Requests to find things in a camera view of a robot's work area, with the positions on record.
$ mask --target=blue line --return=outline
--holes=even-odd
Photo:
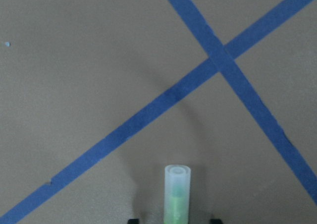
[[[205,60],[170,89],[159,95],[120,127],[54,176],[51,185],[45,184],[41,186],[4,214],[0,218],[0,223],[15,224],[20,221],[217,72],[218,70],[213,63],[209,59]]]
[[[191,0],[169,1],[317,204],[316,175],[299,151],[287,139],[283,129],[263,104],[234,59],[227,53],[221,41],[214,35],[193,2]]]
[[[256,23],[248,27],[231,42],[225,45],[233,58],[237,58],[279,25],[292,17],[313,0],[284,0]]]
[[[300,10],[306,4],[308,4],[309,0],[302,0],[303,4],[298,8]],[[275,12],[274,15],[276,17],[282,17],[283,13]],[[276,21],[280,24],[283,23],[286,19]],[[232,54],[232,57],[236,58],[242,52],[246,51],[248,48],[253,46],[256,42],[258,42],[262,37],[266,36],[267,33],[262,33],[262,27],[259,25],[265,26],[265,23],[255,22],[251,25],[245,32],[241,33],[238,37],[233,39],[233,41],[229,42],[226,45],[227,51]],[[210,44],[206,44],[206,47],[209,48],[212,45],[211,40]],[[210,53],[213,52],[213,48],[208,49]],[[60,173],[52,178],[51,185],[43,185],[39,187],[36,191],[30,194],[23,201],[18,203],[15,207],[13,207],[10,211],[4,214],[0,218],[0,224],[15,224],[21,219],[23,219],[30,212],[35,210],[45,201],[54,196],[57,192],[62,190],[65,186],[71,183],[73,180],[78,178],[81,174],[95,165],[98,161],[108,155],[111,151],[116,149],[122,143],[127,141],[131,136],[136,134],[150,122],[155,120],[158,116],[164,113],[166,110],[175,105],[178,101],[184,98],[186,95],[191,93],[197,87],[199,87],[206,80],[211,78],[217,72],[217,68],[211,63],[210,60],[205,60],[202,64],[196,67],[193,71],[191,71],[188,75],[186,75],[183,79],[181,79],[177,84],[173,87],[165,91],[163,94],[158,96],[154,101],[140,110],[137,114],[127,120],[124,124],[122,124],[119,128],[101,140],[99,143],[94,145],[91,149],[89,149],[86,153],[81,155],[74,162],[69,164],[65,169],[63,169]]]

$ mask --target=blue tape strip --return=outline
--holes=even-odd
[[[4,214],[0,218],[0,223],[15,224],[20,221],[217,72],[218,70],[214,64],[209,59],[205,60],[178,83],[159,95],[115,131],[54,176],[51,185],[41,186]]]
[[[301,1],[303,3],[299,5],[297,10],[293,10],[293,13],[296,13],[298,10],[300,10],[310,2],[310,0]],[[283,6],[284,8],[292,6],[292,0],[285,0],[285,2],[286,5]],[[275,11],[274,17],[277,17],[276,22],[279,22],[281,24],[287,19],[287,17],[285,17],[284,20],[278,19],[279,17],[283,16],[283,13],[278,12],[280,7],[279,5],[272,11]],[[262,37],[266,36],[267,33],[269,33],[269,30],[267,30],[267,33],[261,33],[262,30],[265,30],[266,24],[259,23],[259,21],[251,25],[247,30],[245,30],[245,32],[248,31],[248,33],[241,33],[238,37],[236,37],[233,41],[226,45],[227,51],[229,51],[234,58],[239,56],[241,53],[243,53],[248,48],[253,46]],[[212,53],[213,48],[209,48],[208,51]],[[186,95],[191,93],[194,89],[199,87],[202,83],[204,83],[206,80],[212,77],[216,73],[216,71],[217,68],[214,66],[214,64],[208,59],[205,60],[202,64],[200,64],[192,72],[186,75],[177,84],[175,84],[169,90],[161,94],[153,102],[148,104],[137,114],[135,114],[132,118],[130,118],[128,121],[122,124],[118,129],[109,134],[106,138],[97,143],[86,153],[84,153],[82,156],[80,156],[78,159],[72,162],[69,166],[63,169],[60,173],[54,176],[52,178],[51,185],[41,186],[35,192],[30,194],[26,199],[21,201],[14,208],[12,208],[10,211],[4,214],[0,218],[0,223],[15,224],[19,220],[23,219],[26,215],[28,215],[30,212],[35,210],[45,201],[50,199],[57,192],[62,190],[65,186],[67,186],[69,183],[71,183],[73,180],[79,177],[82,173],[84,173],[86,170],[95,165],[107,154],[109,154],[111,151],[113,151],[126,140],[128,140],[132,135],[136,134],[147,124],[149,124],[162,113],[164,113],[166,110],[171,108],[174,104],[176,104]]]
[[[233,58],[237,58],[254,44],[274,31],[313,0],[284,0],[256,23],[248,27],[231,42],[225,45]]]
[[[226,52],[221,41],[214,35],[212,29],[207,25],[207,22],[193,2],[191,0],[169,1],[317,204],[316,175],[299,151],[287,139],[283,129],[263,104],[234,59]]]

